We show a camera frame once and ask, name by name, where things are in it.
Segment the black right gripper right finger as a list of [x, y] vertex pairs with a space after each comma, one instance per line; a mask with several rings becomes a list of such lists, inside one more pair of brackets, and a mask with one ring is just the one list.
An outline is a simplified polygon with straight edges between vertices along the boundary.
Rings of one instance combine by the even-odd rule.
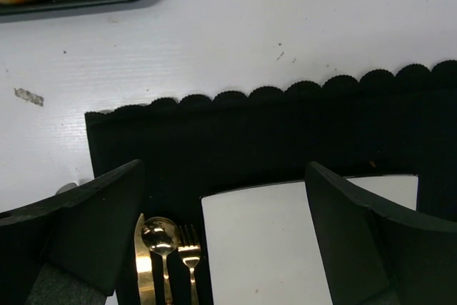
[[306, 167], [306, 193], [333, 304], [455, 304], [456, 223]]

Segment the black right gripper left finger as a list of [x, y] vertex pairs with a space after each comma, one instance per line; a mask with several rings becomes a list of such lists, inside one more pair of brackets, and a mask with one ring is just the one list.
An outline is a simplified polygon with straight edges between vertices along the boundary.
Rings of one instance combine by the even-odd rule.
[[134, 160], [1, 213], [2, 304], [105, 304], [133, 241], [144, 192]]

